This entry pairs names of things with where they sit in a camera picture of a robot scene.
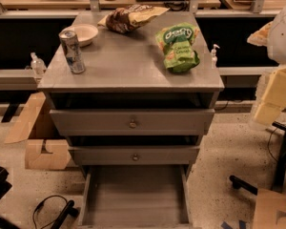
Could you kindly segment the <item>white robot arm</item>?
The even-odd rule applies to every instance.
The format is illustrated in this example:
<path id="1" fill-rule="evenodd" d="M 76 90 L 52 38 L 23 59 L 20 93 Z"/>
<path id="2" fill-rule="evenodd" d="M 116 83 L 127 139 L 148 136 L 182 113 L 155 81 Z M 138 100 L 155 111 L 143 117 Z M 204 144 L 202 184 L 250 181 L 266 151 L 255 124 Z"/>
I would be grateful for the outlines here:
<path id="1" fill-rule="evenodd" d="M 272 22 L 252 33 L 247 42 L 265 46 L 268 57 L 278 64 L 271 73 L 264 72 L 256 86 L 256 100 L 249 123 L 253 129 L 262 130 L 286 109 L 286 7 Z"/>

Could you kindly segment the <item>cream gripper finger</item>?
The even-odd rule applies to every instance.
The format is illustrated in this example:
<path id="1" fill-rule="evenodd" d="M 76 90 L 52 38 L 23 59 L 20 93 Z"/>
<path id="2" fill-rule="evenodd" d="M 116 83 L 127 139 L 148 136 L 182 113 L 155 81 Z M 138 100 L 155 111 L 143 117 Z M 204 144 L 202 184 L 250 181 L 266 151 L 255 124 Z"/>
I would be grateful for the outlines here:
<path id="1" fill-rule="evenodd" d="M 286 109 L 286 65 L 281 65 L 270 76 L 253 121 L 260 125 L 271 125 Z"/>

